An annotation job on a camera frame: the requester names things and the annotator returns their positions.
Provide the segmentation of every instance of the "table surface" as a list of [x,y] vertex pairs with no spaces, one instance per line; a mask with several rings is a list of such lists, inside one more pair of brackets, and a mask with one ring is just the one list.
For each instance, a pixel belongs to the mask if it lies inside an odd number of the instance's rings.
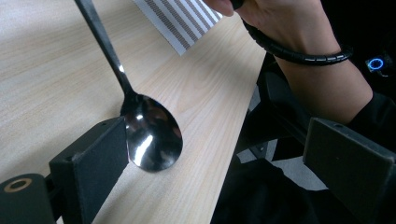
[[[130,163],[95,223],[209,223],[265,51],[237,15],[179,56],[133,0],[95,0],[133,88],[176,118],[184,147],[156,174]],[[73,0],[0,0],[0,182],[48,162],[123,94]]]

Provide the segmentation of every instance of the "hand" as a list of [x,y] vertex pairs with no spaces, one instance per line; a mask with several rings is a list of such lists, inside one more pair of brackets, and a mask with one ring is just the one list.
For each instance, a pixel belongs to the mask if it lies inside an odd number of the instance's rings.
[[[230,0],[204,2],[223,15],[233,15]],[[320,0],[245,0],[235,12],[285,48],[307,54],[340,51]]]

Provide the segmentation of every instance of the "paper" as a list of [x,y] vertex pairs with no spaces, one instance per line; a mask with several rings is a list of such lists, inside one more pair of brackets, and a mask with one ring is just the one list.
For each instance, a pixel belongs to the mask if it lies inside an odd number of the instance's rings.
[[201,0],[134,0],[179,55],[212,28],[222,15]]

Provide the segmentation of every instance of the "spoon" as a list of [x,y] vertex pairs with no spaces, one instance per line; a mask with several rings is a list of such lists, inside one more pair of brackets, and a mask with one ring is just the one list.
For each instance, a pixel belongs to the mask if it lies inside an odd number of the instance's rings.
[[76,0],[76,4],[124,93],[120,115],[125,118],[129,160],[148,172],[170,167],[177,161],[183,147],[176,120],[160,103],[132,89],[92,0]]

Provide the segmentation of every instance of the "black bracelet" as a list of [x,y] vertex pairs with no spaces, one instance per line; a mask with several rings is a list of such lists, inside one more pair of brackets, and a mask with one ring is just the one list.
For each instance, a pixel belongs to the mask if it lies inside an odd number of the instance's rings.
[[306,65],[330,65],[345,61],[353,54],[353,48],[350,46],[341,46],[341,52],[332,55],[309,55],[285,49],[267,35],[263,34],[259,29],[247,24],[243,21],[251,37],[256,40],[257,44],[264,48],[267,53],[284,59],[292,63],[300,63]]

